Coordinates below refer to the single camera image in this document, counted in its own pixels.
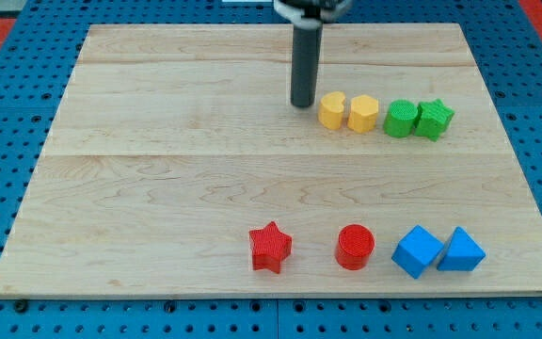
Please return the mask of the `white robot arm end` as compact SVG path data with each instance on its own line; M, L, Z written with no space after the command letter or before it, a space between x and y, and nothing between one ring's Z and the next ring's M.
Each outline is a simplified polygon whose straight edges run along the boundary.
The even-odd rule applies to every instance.
M274 0L274 11L301 29L317 29L335 23L353 5L353 0Z

